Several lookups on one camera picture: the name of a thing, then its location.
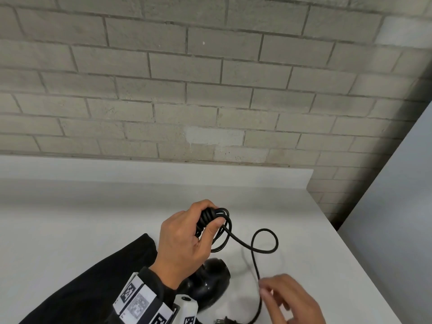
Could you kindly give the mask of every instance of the brick wall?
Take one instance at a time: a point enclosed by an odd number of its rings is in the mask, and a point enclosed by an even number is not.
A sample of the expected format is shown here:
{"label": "brick wall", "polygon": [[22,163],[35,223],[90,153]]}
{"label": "brick wall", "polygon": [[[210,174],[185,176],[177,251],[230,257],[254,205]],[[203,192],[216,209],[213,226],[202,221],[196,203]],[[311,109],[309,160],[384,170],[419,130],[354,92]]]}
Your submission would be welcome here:
{"label": "brick wall", "polygon": [[431,0],[0,0],[0,152],[313,168],[337,220],[431,50]]}

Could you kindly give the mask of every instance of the black power cord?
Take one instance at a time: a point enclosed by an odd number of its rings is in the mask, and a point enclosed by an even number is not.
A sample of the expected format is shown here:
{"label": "black power cord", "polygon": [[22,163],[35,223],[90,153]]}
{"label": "black power cord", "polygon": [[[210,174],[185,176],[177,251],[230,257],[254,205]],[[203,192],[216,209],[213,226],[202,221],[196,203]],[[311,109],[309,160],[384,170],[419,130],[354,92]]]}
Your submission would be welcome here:
{"label": "black power cord", "polygon": [[[218,217],[223,217],[226,221],[225,224],[223,224],[218,232],[216,233],[216,236],[213,239],[213,243],[215,243],[220,236],[222,235],[222,233],[226,232],[227,236],[225,241],[218,247],[212,249],[212,252],[218,252],[222,249],[224,249],[225,245],[228,243],[228,240],[231,238],[233,238],[234,240],[236,240],[239,244],[241,244],[242,246],[244,246],[246,249],[249,249],[251,251],[251,255],[252,255],[252,262],[254,263],[254,267],[255,267],[255,272],[256,272],[256,277],[258,278],[258,280],[261,278],[260,277],[260,272],[258,271],[258,267],[256,264],[256,260],[255,260],[255,255],[254,252],[257,252],[259,254],[272,254],[273,252],[275,252],[279,246],[279,240],[276,236],[276,234],[270,230],[270,229],[259,229],[257,230],[254,235],[252,236],[252,241],[251,241],[251,245],[247,245],[246,243],[244,243],[242,240],[240,240],[239,238],[237,238],[232,232],[231,232],[231,228],[232,228],[232,222],[231,222],[231,218],[230,218],[230,213],[227,209],[225,208],[218,208],[218,209],[213,209],[213,208],[206,208],[201,212],[201,216],[200,219],[197,223],[197,231],[195,233],[195,236],[198,238],[202,231],[206,228],[206,226],[213,221],[214,219],[218,218]],[[260,232],[269,232],[270,234],[273,235],[274,240],[275,240],[275,246],[273,249],[271,250],[262,250],[262,249],[257,249],[254,248],[254,241],[256,236],[258,235],[258,233]],[[258,318],[258,316],[261,313],[261,308],[263,305],[263,301],[261,299],[260,296],[260,302],[258,304],[258,310],[256,311],[256,314],[254,316],[254,318],[252,318],[252,320],[250,322],[248,322],[247,324],[254,324]],[[229,318],[225,317],[224,319],[225,324],[233,324],[236,323],[236,321],[230,320]]]}

